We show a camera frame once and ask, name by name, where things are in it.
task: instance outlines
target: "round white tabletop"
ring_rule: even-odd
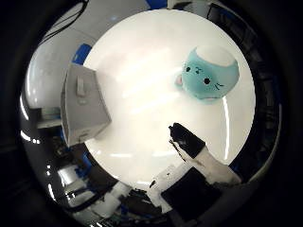
[[[235,88],[212,104],[174,84],[190,50],[202,44],[223,46],[240,68]],[[249,66],[233,40],[203,17],[166,9],[138,13],[108,30],[84,66],[97,71],[112,118],[85,144],[106,171],[133,188],[146,190],[154,176],[183,162],[169,143],[174,122],[203,139],[227,165],[247,139],[256,104]]]

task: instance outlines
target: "plush toy face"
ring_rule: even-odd
[[[236,60],[229,66],[205,61],[192,50],[184,65],[180,85],[199,99],[225,96],[237,83],[239,69]]]

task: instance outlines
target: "gray box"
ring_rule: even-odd
[[[61,116],[69,147],[94,138],[110,124],[94,70],[71,64],[62,88]]]

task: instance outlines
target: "mint green plush toy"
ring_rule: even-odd
[[[202,46],[189,53],[176,85],[199,99],[210,99],[225,96],[238,79],[238,63],[227,50]]]

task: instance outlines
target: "plush toy eye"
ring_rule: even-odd
[[[208,83],[210,83],[210,79],[206,78],[205,79],[205,84],[208,84]]]

